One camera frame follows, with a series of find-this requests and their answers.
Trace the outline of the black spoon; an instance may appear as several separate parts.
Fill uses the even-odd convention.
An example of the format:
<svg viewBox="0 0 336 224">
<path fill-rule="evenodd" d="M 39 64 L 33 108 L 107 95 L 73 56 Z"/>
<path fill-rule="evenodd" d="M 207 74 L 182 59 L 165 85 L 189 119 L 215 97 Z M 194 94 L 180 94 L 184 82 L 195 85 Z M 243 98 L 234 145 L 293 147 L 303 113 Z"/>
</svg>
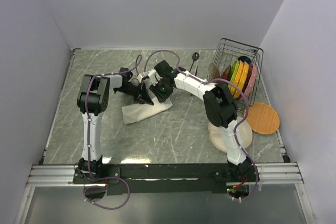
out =
<svg viewBox="0 0 336 224">
<path fill-rule="evenodd" d="M 191 66 L 190 66 L 189 72 L 192 71 L 192 69 L 193 69 L 193 65 L 194 65 L 195 62 L 198 61 L 199 56 L 200 56 L 200 55 L 199 55 L 198 52 L 194 52 L 194 53 L 192 54 L 192 60 L 193 60 L 193 62 L 192 62 L 192 64 L 191 64 Z"/>
</svg>

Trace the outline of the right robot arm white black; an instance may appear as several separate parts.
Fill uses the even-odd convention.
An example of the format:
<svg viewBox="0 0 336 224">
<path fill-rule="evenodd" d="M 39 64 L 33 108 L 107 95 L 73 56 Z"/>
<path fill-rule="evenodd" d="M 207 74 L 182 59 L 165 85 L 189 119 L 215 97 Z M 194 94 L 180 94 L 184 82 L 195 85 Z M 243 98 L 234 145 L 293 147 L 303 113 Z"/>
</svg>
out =
<svg viewBox="0 0 336 224">
<path fill-rule="evenodd" d="M 204 102 L 206 116 L 218 127 L 227 150 L 227 160 L 233 164 L 229 169 L 231 178 L 242 181 L 248 175 L 243 164 L 248 158 L 237 132 L 237 102 L 224 81 L 215 84 L 202 80 L 188 71 L 172 68 L 165 60 L 149 71 L 150 90 L 160 103 L 167 100 L 174 89 L 184 90 Z"/>
</svg>

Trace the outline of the white cloth napkin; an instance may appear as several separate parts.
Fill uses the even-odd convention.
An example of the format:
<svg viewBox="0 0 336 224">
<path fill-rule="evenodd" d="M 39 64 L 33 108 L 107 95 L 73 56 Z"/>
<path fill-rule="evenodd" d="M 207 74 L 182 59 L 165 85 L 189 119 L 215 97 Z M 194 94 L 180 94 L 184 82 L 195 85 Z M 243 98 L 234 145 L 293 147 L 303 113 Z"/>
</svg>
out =
<svg viewBox="0 0 336 224">
<path fill-rule="evenodd" d="M 132 124 L 140 122 L 161 112 L 170 109 L 173 104 L 170 99 L 160 103 L 157 97 L 152 99 L 153 105 L 135 103 L 122 107 L 123 122 L 124 124 Z"/>
</svg>

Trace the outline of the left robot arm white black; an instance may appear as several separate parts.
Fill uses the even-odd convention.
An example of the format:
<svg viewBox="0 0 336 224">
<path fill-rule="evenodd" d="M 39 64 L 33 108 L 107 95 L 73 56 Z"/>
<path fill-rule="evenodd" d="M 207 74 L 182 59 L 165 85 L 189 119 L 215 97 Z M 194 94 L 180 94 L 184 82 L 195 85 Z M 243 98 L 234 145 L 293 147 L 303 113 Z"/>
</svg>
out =
<svg viewBox="0 0 336 224">
<path fill-rule="evenodd" d="M 100 145 L 101 122 L 104 111 L 108 107 L 110 90 L 133 97 L 139 104 L 153 105 L 146 91 L 145 84 L 133 84 L 133 73 L 128 68 L 120 68 L 119 72 L 105 75 L 86 74 L 82 79 L 77 96 L 77 107 L 80 109 L 84 124 L 84 144 L 79 168 L 92 183 L 100 182 L 104 177 L 102 150 Z"/>
</svg>

